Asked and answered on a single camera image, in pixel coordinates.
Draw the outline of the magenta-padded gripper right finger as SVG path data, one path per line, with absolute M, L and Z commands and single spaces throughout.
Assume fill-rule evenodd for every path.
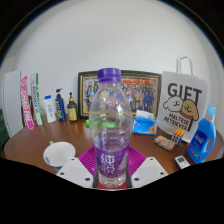
M 128 151 L 126 170 L 128 188 L 140 188 L 168 175 L 155 157 L 146 157 L 132 147 Z

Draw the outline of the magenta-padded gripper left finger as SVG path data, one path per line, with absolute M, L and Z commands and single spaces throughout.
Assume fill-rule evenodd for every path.
M 98 170 L 94 148 L 89 148 L 79 157 L 69 159 L 58 171 L 57 176 L 84 188 L 96 188 Z

